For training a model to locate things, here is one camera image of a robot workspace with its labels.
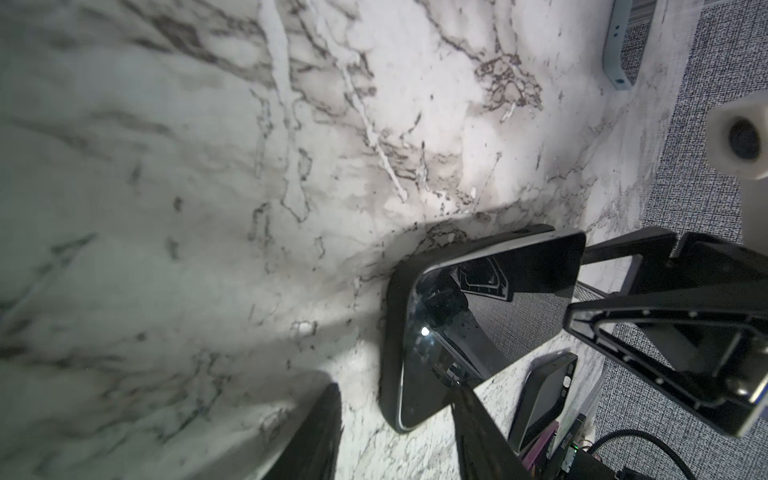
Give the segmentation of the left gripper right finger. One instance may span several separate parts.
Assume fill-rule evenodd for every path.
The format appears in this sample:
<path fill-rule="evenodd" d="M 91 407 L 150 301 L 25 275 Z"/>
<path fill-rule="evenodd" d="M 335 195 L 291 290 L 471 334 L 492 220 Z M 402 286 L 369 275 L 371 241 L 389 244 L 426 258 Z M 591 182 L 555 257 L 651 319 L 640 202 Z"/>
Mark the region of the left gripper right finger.
<path fill-rule="evenodd" d="M 449 399 L 462 479 L 531 478 L 471 388 L 455 385 Z"/>

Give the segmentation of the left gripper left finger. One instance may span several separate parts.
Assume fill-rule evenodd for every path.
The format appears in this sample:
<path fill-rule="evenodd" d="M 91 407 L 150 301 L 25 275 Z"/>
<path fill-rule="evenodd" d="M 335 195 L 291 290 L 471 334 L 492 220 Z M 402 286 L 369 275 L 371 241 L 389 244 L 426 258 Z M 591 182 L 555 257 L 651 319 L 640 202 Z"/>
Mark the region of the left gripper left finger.
<path fill-rule="evenodd" d="M 341 392 L 331 383 L 263 479 L 334 479 L 342 431 Z"/>

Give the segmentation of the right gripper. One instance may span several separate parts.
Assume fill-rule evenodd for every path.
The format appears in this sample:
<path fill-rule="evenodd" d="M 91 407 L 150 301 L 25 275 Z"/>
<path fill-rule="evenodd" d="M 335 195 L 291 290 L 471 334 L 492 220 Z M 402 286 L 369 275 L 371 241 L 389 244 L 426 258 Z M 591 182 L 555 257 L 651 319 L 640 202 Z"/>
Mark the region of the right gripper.
<path fill-rule="evenodd" d="M 767 410 L 767 256 L 711 234 L 684 234 L 672 254 L 677 242 L 652 226 L 587 247 L 582 265 L 631 258 L 622 296 L 569 305 L 563 327 L 741 437 Z M 643 294 L 670 256 L 671 291 Z"/>

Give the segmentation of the black smartphone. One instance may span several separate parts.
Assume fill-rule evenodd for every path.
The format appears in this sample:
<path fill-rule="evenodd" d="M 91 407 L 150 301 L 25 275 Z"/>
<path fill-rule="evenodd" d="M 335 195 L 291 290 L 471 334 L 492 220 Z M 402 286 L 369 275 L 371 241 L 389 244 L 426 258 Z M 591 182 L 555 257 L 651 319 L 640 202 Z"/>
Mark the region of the black smartphone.
<path fill-rule="evenodd" d="M 399 433 L 554 338 L 572 301 L 584 232 L 549 225 L 451 244 L 395 270 L 386 293 L 380 408 Z"/>

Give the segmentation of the light blue phone case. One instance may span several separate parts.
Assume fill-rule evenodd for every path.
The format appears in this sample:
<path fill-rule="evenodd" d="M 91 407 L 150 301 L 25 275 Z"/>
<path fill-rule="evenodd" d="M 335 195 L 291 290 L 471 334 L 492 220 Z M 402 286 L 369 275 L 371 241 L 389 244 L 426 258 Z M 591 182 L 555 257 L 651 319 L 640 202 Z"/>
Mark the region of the light blue phone case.
<path fill-rule="evenodd" d="M 632 0 L 614 0 L 603 46 L 602 68 L 617 91 L 628 91 L 632 83 L 621 65 L 621 52 L 633 6 Z"/>

